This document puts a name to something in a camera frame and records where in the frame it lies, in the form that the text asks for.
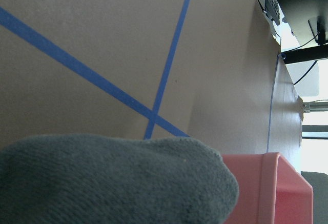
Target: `pink container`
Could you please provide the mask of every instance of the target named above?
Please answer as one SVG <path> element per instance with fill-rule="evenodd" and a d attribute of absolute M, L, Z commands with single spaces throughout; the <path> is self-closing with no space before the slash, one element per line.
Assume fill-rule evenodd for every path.
<path fill-rule="evenodd" d="M 222 157 L 239 184 L 224 224 L 313 224 L 312 186 L 279 153 Z"/>

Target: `computer monitor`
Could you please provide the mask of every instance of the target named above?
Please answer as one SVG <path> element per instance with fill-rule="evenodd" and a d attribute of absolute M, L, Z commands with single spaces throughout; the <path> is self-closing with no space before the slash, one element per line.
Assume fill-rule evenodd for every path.
<path fill-rule="evenodd" d="M 300 45 L 318 33 L 315 40 L 303 48 L 324 45 L 328 42 L 328 0 L 278 0 L 280 8 Z"/>

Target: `blue painter's tape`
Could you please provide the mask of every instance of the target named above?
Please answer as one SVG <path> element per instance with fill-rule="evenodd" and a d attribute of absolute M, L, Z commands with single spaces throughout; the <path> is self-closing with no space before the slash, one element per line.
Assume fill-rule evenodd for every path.
<path fill-rule="evenodd" d="M 279 63 L 279 58 L 280 57 L 281 57 L 281 54 L 278 54 L 277 55 L 277 60 L 276 60 L 275 76 L 273 78 L 273 84 L 272 84 L 272 89 L 271 89 L 270 112 L 269 112 L 269 128 L 268 128 L 268 142 L 266 144 L 266 152 L 269 152 L 270 134 L 271 134 L 271 117 L 272 117 L 273 94 L 274 94 L 275 85 L 276 85 L 276 77 L 277 77 L 278 63 Z"/>
<path fill-rule="evenodd" d="M 176 28 L 175 28 L 174 36 L 173 36 L 171 46 L 170 46 L 170 51 L 169 51 L 169 54 L 168 54 L 168 58 L 167 58 L 165 67 L 164 67 L 163 75 L 162 75 L 162 78 L 161 78 L 160 83 L 159 83 L 159 88 L 157 90 L 156 99 L 155 99 L 155 103 L 154 103 L 154 106 L 153 106 L 153 114 L 154 115 L 148 122 L 144 139 L 151 138 L 153 130 L 154 130 L 157 114 L 158 114 L 159 107 L 160 107 L 160 104 L 161 104 L 162 99 L 163 99 L 164 90 L 165 90 L 165 87 L 166 87 L 166 84 L 167 84 L 167 81 L 168 81 L 168 78 L 169 78 L 173 58 L 174 58 L 174 55 L 175 55 L 176 47 L 177 47 L 178 42 L 179 42 L 179 38 L 180 38 L 180 35 L 181 35 L 183 23 L 185 22 L 185 17 L 186 17 L 186 14 L 187 14 L 189 3 L 190 3 L 190 0 L 184 0 L 184 2 L 183 2 L 182 10 L 180 12 L 180 17 L 179 17 L 178 23 L 177 23 Z"/>
<path fill-rule="evenodd" d="M 160 127 L 164 128 L 165 130 L 169 131 L 175 136 L 180 136 L 180 137 L 189 137 L 186 133 L 182 132 L 180 129 L 166 121 L 160 116 L 157 116 L 156 118 L 156 124 L 158 124 Z"/>
<path fill-rule="evenodd" d="M 141 104 L 136 99 L 129 96 L 127 93 L 116 87 L 104 77 L 81 63 L 79 60 L 62 50 L 60 47 L 43 37 L 38 32 L 34 31 L 29 26 L 25 25 L 19 19 L 5 11 L 0 7 L 0 24 L 5 28 L 18 35 L 22 39 L 26 40 L 31 45 L 35 46 L 48 56 L 52 57 L 65 67 L 69 68 L 73 72 L 77 73 L 81 77 L 85 78 L 92 84 L 101 88 L 108 94 L 114 96 L 116 99 L 129 106 L 133 110 L 137 111 L 141 115 L 151 118 L 152 111 Z"/>

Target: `wire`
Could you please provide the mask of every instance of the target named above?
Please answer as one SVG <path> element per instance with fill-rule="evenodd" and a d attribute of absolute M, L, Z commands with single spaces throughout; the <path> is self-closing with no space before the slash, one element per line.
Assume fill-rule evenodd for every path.
<path fill-rule="evenodd" d="M 275 90 L 275 85 L 276 85 L 276 78 L 277 78 L 277 70 L 278 70 L 278 63 L 279 63 L 279 58 L 281 57 L 281 53 L 277 55 L 277 60 L 276 60 L 276 67 L 275 67 L 275 74 L 273 77 L 273 83 L 272 83 L 272 89 L 271 89 L 271 99 L 270 99 L 270 112 L 269 112 L 269 127 L 268 127 L 268 141 L 266 143 L 266 152 L 269 152 L 270 148 L 270 135 L 271 135 L 271 118 L 272 118 L 272 104 L 273 104 L 273 94 Z"/>
<path fill-rule="evenodd" d="M 318 60 L 315 60 L 314 63 L 312 64 L 312 66 L 309 68 L 309 70 L 307 70 L 307 72 L 295 83 L 293 83 L 293 85 L 296 85 L 297 83 L 299 83 L 304 77 L 306 77 L 306 75 L 311 71 L 311 69 L 317 64 Z"/>
<path fill-rule="evenodd" d="M 281 39 L 281 36 L 277 33 L 276 29 L 275 29 L 276 35 Z"/>
<path fill-rule="evenodd" d="M 314 40 L 317 36 L 319 35 L 319 33 L 317 33 L 317 35 L 316 36 L 314 36 L 312 39 L 310 39 L 308 42 L 306 42 L 304 45 L 301 45 L 301 46 L 299 46 L 299 47 L 296 47 L 296 48 L 294 48 L 294 49 L 292 49 L 292 50 L 288 50 L 288 51 L 284 51 L 284 52 L 290 52 L 290 51 L 295 51 L 296 49 L 298 49 L 298 48 L 301 48 L 301 47 L 303 47 L 303 46 L 305 46 L 305 45 L 307 45 L 308 43 L 310 43 L 312 40 Z"/>
<path fill-rule="evenodd" d="M 315 101 L 312 101 L 310 103 L 316 103 L 316 102 L 321 102 L 321 101 L 328 101 L 328 99 L 315 100 Z"/>

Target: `black cable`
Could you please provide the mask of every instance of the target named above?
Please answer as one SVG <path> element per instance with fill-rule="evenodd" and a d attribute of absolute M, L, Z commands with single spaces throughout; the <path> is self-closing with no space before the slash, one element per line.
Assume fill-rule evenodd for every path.
<path fill-rule="evenodd" d="M 317 103 L 317 102 L 321 102 L 321 101 L 328 101 L 328 99 L 315 100 L 315 101 L 311 101 L 309 103 Z"/>
<path fill-rule="evenodd" d="M 318 60 L 315 60 L 314 63 L 312 64 L 312 66 L 309 68 L 309 70 L 307 70 L 307 72 L 298 81 L 293 83 L 293 85 L 296 85 L 297 83 L 299 83 L 311 71 L 311 69 L 316 65 L 317 62 L 318 62 Z"/>
<path fill-rule="evenodd" d="M 275 29 L 276 35 L 281 39 L 281 36 L 277 33 L 276 29 Z"/>
<path fill-rule="evenodd" d="M 296 47 L 296 48 L 294 48 L 294 49 L 292 49 L 292 50 L 288 50 L 288 51 L 284 51 L 284 52 L 290 52 L 290 51 L 295 51 L 296 49 L 298 49 L 298 48 L 301 48 L 301 47 L 303 47 L 303 46 L 305 46 L 305 45 L 307 45 L 308 43 L 310 43 L 312 40 L 314 40 L 317 36 L 319 35 L 319 33 L 317 33 L 317 35 L 316 36 L 314 36 L 311 40 L 309 40 L 308 42 L 306 42 L 304 45 L 301 45 L 301 46 L 299 46 L 299 47 Z"/>

